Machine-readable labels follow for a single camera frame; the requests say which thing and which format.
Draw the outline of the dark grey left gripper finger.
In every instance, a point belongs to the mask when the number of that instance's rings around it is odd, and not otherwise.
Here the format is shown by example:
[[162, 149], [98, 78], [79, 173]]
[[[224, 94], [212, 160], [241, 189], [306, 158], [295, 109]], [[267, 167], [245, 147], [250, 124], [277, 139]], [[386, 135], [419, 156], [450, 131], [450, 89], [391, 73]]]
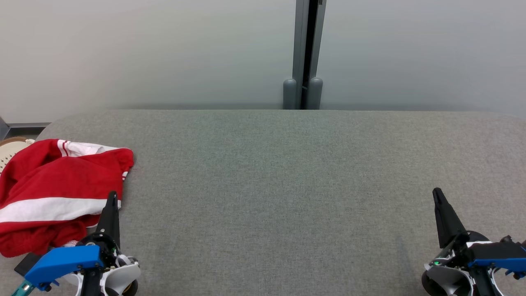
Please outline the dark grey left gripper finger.
[[117, 192], [111, 191], [100, 214], [97, 232], [109, 236], [120, 248], [120, 216]]

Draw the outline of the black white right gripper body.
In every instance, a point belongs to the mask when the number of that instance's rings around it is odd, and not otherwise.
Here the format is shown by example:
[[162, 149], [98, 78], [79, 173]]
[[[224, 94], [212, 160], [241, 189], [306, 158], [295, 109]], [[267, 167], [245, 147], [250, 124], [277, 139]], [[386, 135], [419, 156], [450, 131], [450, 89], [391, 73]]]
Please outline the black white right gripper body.
[[453, 236], [429, 263], [424, 265], [422, 286], [431, 296], [482, 296], [476, 277], [463, 262], [460, 251], [491, 241], [476, 231]]

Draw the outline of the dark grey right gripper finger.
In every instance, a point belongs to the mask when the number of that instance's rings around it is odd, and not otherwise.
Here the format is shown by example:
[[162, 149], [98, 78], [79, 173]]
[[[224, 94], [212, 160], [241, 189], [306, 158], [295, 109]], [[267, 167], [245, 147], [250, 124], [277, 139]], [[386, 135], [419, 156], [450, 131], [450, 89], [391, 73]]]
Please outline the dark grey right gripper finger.
[[433, 189], [432, 194], [439, 247], [444, 249], [450, 243], [465, 244], [468, 242], [468, 232], [451, 204], [449, 204], [442, 189], [436, 187]]

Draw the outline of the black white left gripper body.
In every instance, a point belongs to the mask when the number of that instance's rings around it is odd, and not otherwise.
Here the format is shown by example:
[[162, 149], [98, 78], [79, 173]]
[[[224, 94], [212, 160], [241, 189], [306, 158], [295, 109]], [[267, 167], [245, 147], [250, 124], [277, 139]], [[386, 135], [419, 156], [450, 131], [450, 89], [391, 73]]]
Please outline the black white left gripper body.
[[95, 232], [77, 245], [91, 244], [100, 247], [102, 264], [94, 268], [82, 268], [64, 275], [62, 279], [76, 286], [77, 296], [134, 296], [141, 275], [139, 261], [124, 255], [120, 241], [107, 234]]

